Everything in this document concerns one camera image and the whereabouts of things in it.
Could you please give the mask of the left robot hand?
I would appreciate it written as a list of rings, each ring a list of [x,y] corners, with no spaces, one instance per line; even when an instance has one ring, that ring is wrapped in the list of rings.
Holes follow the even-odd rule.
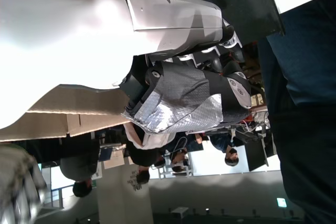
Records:
[[[217,46],[243,59],[221,9],[203,0],[1,0],[1,140],[239,122],[249,83]]]

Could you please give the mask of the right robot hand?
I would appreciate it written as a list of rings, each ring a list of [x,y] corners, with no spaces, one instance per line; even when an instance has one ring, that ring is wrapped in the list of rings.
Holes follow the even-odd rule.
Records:
[[[47,184],[36,159],[15,144],[1,144],[1,223],[34,223]]]

